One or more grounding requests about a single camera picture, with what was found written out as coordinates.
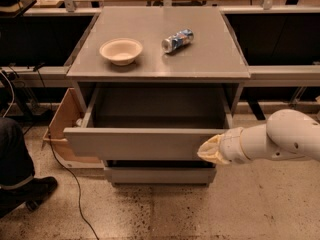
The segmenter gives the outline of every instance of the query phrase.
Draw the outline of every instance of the cable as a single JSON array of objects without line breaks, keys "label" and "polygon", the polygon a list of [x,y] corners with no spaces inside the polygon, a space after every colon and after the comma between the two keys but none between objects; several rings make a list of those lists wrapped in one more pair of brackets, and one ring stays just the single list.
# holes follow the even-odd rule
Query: cable
[{"label": "cable", "polygon": [[[40,80],[41,80],[41,82],[42,82],[42,85],[43,85],[45,91],[47,92],[47,87],[46,87],[45,84],[44,84],[44,81],[43,81],[43,79],[42,79],[42,76],[41,76],[39,70],[37,70],[37,72],[38,72],[38,75],[39,75]],[[52,146],[52,142],[51,142],[51,131],[50,131],[50,127],[49,127],[49,126],[48,126],[48,138],[49,138],[50,148],[51,148],[51,151],[52,151],[52,154],[53,154],[55,160],[58,162],[58,164],[61,165],[62,168],[64,168],[65,170],[67,170],[67,171],[74,177],[74,179],[76,180],[77,185],[78,185],[78,190],[79,190],[78,208],[79,208],[79,212],[80,212],[81,218],[82,218],[83,221],[84,221],[85,223],[87,223],[87,225],[91,228],[91,230],[92,230],[93,234],[95,235],[96,239],[99,240],[99,237],[98,237],[97,233],[95,232],[95,230],[93,229],[92,225],[87,221],[87,219],[84,217],[84,215],[83,215],[83,213],[82,213],[82,208],[81,208],[81,186],[80,186],[80,183],[79,183],[79,181],[78,181],[78,178],[76,177],[76,175],[75,175],[69,168],[65,167],[65,166],[58,160],[58,158],[57,158],[57,156],[56,156],[56,153],[54,152],[54,149],[53,149],[53,146]]]},{"label": "cable", "polygon": [[15,74],[17,78],[19,78],[18,73],[11,66],[8,66],[8,67],[12,70],[13,74]]},{"label": "cable", "polygon": [[12,87],[12,84],[10,82],[10,80],[6,77],[6,75],[2,72],[2,70],[0,71],[0,74],[4,77],[4,79],[8,82],[9,86],[10,86],[10,89],[11,89],[11,96],[12,96],[12,100],[11,100],[11,103],[8,107],[8,109],[6,110],[6,112],[3,114],[3,118],[6,117],[6,115],[8,114],[9,110],[11,109],[13,103],[14,103],[14,90],[13,90],[13,87]]},{"label": "cable", "polygon": [[26,134],[28,133],[28,131],[30,131],[30,129],[31,129],[33,126],[35,126],[36,123],[37,123],[37,122],[33,122],[33,123],[29,126],[29,128],[23,133],[23,135],[26,135]]},{"label": "cable", "polygon": [[22,12],[22,7],[21,7],[21,5],[20,5],[20,2],[19,2],[19,0],[16,0],[17,1],[17,4],[18,4],[18,6],[19,6],[19,11],[20,11],[20,13]]}]

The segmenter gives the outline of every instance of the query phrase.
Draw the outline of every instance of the blue and white can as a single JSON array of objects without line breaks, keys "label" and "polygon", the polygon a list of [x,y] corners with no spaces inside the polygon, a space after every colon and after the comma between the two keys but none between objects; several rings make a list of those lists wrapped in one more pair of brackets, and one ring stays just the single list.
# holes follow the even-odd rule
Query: blue and white can
[{"label": "blue and white can", "polygon": [[169,36],[162,41],[162,49],[165,53],[170,53],[181,46],[190,44],[194,38],[193,32],[190,29],[184,29],[178,33]]}]

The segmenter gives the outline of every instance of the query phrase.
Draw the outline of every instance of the white bowl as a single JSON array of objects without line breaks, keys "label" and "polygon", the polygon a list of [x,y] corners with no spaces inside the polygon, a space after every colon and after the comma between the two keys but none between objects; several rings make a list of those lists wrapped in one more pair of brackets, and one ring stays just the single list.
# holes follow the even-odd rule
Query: white bowl
[{"label": "white bowl", "polygon": [[118,66],[132,63],[142,52],[142,44],[130,38],[118,38],[104,43],[99,50],[101,56]]}]

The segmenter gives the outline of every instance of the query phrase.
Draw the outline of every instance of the gray cabinet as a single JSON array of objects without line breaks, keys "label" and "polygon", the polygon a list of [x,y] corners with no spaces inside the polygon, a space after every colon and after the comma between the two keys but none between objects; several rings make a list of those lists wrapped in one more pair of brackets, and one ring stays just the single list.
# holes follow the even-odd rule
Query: gray cabinet
[{"label": "gray cabinet", "polygon": [[[195,42],[164,55],[161,40],[185,27]],[[97,55],[123,36],[144,45],[133,64]],[[232,127],[249,74],[217,9],[116,7],[103,9],[68,76],[85,115],[64,134],[77,156],[103,160],[110,182],[209,184],[215,165],[197,150]]]}]

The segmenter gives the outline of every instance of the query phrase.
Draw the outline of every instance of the person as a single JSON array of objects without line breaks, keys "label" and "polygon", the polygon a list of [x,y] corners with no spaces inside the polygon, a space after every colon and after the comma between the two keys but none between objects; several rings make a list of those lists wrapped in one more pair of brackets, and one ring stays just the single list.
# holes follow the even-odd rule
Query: person
[{"label": "person", "polygon": [[0,218],[26,203],[35,210],[57,188],[54,177],[35,178],[20,125],[0,117]]}]

